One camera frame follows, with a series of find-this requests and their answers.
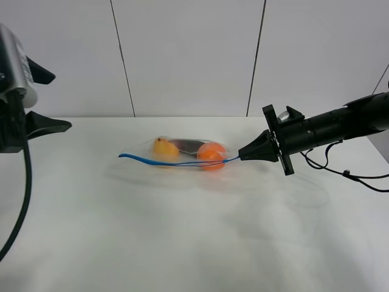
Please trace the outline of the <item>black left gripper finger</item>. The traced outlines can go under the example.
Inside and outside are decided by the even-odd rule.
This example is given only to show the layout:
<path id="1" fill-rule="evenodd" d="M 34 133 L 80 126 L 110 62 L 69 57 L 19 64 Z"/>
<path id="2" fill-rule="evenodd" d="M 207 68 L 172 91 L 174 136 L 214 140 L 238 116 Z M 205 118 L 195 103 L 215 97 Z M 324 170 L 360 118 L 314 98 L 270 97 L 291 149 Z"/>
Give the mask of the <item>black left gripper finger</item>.
<path id="1" fill-rule="evenodd" d="M 47 69 L 34 62 L 32 59 L 27 57 L 29 68 L 32 74 L 33 81 L 37 84 L 48 85 L 53 82 L 56 78 L 55 74 L 48 71 Z"/>
<path id="2" fill-rule="evenodd" d="M 72 124 L 66 120 L 52 119 L 34 111 L 30 111 L 26 115 L 25 132 L 27 140 L 50 134 L 64 133 L 71 127 Z"/>

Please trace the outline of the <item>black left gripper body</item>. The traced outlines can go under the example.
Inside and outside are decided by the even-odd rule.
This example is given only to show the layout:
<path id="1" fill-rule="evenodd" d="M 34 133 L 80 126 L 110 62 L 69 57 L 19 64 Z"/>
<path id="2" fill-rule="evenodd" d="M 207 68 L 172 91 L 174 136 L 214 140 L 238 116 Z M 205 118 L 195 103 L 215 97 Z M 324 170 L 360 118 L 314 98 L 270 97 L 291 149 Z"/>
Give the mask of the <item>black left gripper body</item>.
<path id="1" fill-rule="evenodd" d="M 29 153 L 23 97 L 16 89 L 1 101 L 1 153 Z"/>

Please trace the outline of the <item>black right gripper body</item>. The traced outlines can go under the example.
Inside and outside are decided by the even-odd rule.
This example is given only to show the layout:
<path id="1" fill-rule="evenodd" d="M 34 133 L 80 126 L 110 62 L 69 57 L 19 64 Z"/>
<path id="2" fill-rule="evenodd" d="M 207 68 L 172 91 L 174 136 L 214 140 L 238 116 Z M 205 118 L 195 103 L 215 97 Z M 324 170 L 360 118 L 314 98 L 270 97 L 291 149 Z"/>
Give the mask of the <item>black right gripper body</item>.
<path id="1" fill-rule="evenodd" d="M 294 174 L 294 169 L 290 155 L 296 154 L 305 149 L 305 138 L 307 136 L 304 130 L 304 120 L 293 123 L 278 123 L 277 115 L 273 105 L 263 108 L 263 113 L 267 121 L 269 130 L 273 132 L 273 148 L 281 161 L 284 174 L 286 176 Z"/>

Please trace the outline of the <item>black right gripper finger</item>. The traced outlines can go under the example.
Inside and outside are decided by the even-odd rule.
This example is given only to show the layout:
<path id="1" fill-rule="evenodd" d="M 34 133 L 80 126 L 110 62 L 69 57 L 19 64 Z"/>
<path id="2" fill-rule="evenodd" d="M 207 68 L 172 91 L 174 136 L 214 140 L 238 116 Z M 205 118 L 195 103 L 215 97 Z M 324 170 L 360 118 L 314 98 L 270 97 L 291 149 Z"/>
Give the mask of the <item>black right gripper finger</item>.
<path id="1" fill-rule="evenodd" d="M 278 155 L 270 143 L 250 143 L 238 150 L 239 158 L 242 161 L 269 161 L 277 162 Z"/>
<path id="2" fill-rule="evenodd" d="M 264 130 L 249 145 L 256 148 L 273 147 L 275 145 L 273 132 L 270 130 Z"/>

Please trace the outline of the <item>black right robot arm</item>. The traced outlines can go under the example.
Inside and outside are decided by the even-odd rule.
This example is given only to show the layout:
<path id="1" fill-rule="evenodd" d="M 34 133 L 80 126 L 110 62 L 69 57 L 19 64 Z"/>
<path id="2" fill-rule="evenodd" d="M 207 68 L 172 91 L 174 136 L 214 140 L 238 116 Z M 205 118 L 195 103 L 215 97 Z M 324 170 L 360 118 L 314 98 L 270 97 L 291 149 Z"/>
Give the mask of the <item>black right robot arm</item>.
<path id="1" fill-rule="evenodd" d="M 341 108 L 305 117 L 290 106 L 276 115 L 272 105 L 263 113 L 268 129 L 238 150 L 242 161 L 280 161 L 286 176 L 294 174 L 290 155 L 337 141 L 388 130 L 388 93 L 378 93 Z"/>

